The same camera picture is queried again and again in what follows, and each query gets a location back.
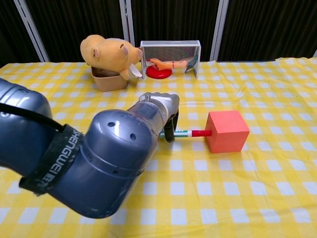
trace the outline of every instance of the black curtain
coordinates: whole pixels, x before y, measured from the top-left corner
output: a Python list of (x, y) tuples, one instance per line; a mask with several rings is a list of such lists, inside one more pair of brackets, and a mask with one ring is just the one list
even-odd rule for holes
[(135, 45), (142, 40), (199, 40), (210, 58), (219, 0), (132, 0)]
[(50, 61), (79, 62), (88, 35), (123, 39), (118, 0), (26, 0)]
[(230, 0), (219, 61), (313, 56), (317, 0)]
[(0, 1), (0, 67), (38, 62), (39, 57), (12, 0)]

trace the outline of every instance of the striped pen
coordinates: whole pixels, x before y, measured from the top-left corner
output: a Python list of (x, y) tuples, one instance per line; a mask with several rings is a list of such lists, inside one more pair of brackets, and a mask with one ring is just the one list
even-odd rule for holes
[[(165, 137), (164, 131), (159, 135)], [(174, 131), (175, 137), (206, 137), (211, 136), (211, 130), (176, 130)]]

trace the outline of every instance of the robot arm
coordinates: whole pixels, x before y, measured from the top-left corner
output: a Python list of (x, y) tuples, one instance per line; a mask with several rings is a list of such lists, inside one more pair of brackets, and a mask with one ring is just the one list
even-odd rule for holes
[(55, 122), (42, 94), (0, 79), (0, 166), (22, 176), (21, 188), (48, 193), (86, 217), (109, 217), (144, 171), (161, 131), (174, 141), (178, 107), (175, 94), (145, 93), (126, 111), (98, 113), (84, 135)]

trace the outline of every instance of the orange toy arm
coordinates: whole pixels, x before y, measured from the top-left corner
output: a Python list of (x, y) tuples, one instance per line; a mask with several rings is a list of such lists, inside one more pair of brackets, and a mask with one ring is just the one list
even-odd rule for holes
[(160, 61), (159, 59), (150, 59), (150, 62), (156, 64), (159, 70), (187, 67), (187, 61)]

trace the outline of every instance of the brown bowl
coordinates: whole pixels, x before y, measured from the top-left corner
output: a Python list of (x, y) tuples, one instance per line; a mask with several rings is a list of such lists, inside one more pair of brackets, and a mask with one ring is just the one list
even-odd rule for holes
[(121, 90), (127, 87), (128, 82), (119, 73), (91, 67), (91, 73), (102, 92)]

